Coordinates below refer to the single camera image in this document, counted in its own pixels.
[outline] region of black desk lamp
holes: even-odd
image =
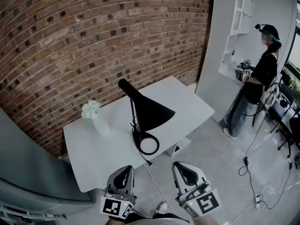
[[[146,133],[146,131],[157,128],[160,125],[164,124],[174,116],[175,112],[151,100],[150,98],[145,97],[125,79],[121,79],[118,85],[130,98],[133,117],[133,124],[131,124],[133,127],[132,135],[136,147],[138,148],[140,154],[142,153],[144,155],[152,155],[156,153],[159,149],[159,141],[155,136]],[[153,139],[157,144],[156,150],[152,153],[144,152],[141,149],[141,142],[147,138]]]

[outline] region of gray floor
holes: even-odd
[[[300,171],[295,170],[294,167],[278,205],[272,210],[254,209],[249,175],[246,174],[244,177],[238,175],[239,168],[243,166],[243,156],[255,137],[250,122],[251,119],[248,119],[239,137],[232,140],[223,134],[222,128],[213,119],[209,119],[193,136],[191,144],[175,157],[171,158],[163,153],[152,160],[150,172],[176,215],[191,220],[174,200],[177,196],[177,189],[174,185],[171,166],[174,161],[183,161],[199,166],[207,179],[211,181],[212,186],[218,190],[222,207],[211,215],[220,225],[230,223],[246,208],[248,209],[232,223],[233,225],[288,225],[296,216],[300,210],[298,205]],[[267,203],[274,194],[270,206],[273,206],[280,196],[264,186],[281,193],[289,175],[287,146],[284,146],[281,151],[277,150],[283,138],[275,131],[270,134],[272,128],[273,125],[266,120],[248,153],[249,170],[255,193],[258,194],[262,190],[263,198]],[[292,158],[296,153],[295,146],[292,146]],[[135,176],[135,195],[138,196],[135,209],[146,217],[151,217],[163,198],[143,166],[135,170]],[[68,216],[59,224],[103,225],[107,220],[107,216],[100,214],[99,204],[96,203],[92,209]]]

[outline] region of electrical outlet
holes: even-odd
[[[260,200],[259,200],[259,195],[255,195],[255,208],[259,208],[260,206]]]

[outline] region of white table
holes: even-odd
[[[176,112],[165,124],[147,131],[160,143],[155,154],[145,156],[148,160],[173,146],[214,113],[211,107],[173,76],[140,92]],[[125,96],[102,107],[100,114],[111,128],[111,136],[106,139],[101,139],[89,119],[80,118],[64,126],[68,155],[82,192],[104,189],[108,177],[119,168],[127,165],[137,168],[145,163],[131,134],[129,98]]]

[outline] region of flower in vase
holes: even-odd
[[[88,103],[82,106],[82,118],[93,118],[95,117],[100,109],[101,104],[94,100],[89,100]]]

